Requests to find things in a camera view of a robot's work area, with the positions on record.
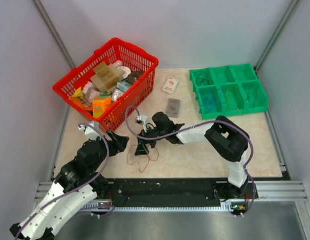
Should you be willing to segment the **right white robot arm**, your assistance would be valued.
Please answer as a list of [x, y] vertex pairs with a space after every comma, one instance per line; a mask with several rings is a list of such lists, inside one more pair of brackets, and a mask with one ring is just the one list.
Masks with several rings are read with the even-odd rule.
[[213, 123], [200, 123], [197, 127], [175, 124], [163, 112], [152, 117], [137, 116], [135, 122], [143, 126], [138, 135], [136, 156], [149, 154], [148, 147], [155, 148], [157, 141], [165, 139], [173, 145], [210, 143], [219, 155], [228, 162], [228, 192], [240, 198], [247, 191], [249, 177], [245, 170], [248, 160], [249, 135], [225, 116], [219, 116]]

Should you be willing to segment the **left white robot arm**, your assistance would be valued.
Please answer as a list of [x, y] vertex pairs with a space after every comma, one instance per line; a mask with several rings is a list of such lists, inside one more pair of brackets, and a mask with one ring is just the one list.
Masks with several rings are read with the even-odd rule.
[[93, 133], [77, 151], [75, 158], [64, 165], [44, 199], [23, 222], [10, 228], [20, 240], [53, 240], [63, 226], [86, 204], [104, 198], [108, 180], [97, 169], [110, 157], [126, 150], [129, 137], [108, 131], [110, 139]]

